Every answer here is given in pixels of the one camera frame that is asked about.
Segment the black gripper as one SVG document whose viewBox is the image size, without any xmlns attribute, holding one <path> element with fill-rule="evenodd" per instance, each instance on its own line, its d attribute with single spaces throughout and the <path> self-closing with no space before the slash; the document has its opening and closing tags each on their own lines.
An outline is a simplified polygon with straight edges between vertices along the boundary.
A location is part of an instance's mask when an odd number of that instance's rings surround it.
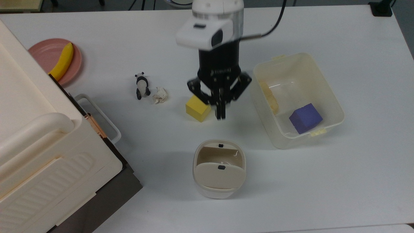
<svg viewBox="0 0 414 233">
<path fill-rule="evenodd" d="M 234 76 L 240 73 L 239 67 L 240 40 L 231 41 L 220 45 L 210 51 L 198 50 L 199 69 L 198 78 L 187 82 L 189 91 L 198 97 L 206 105 L 215 106 L 217 120 L 226 118 L 226 106 L 236 101 L 251 83 L 252 78 L 246 72 L 242 72 L 234 81 L 233 87 L 227 81 L 222 81 L 224 75 Z M 211 92 L 208 95 L 202 91 L 203 83 Z M 224 88 L 219 95 L 219 88 Z"/>
</svg>

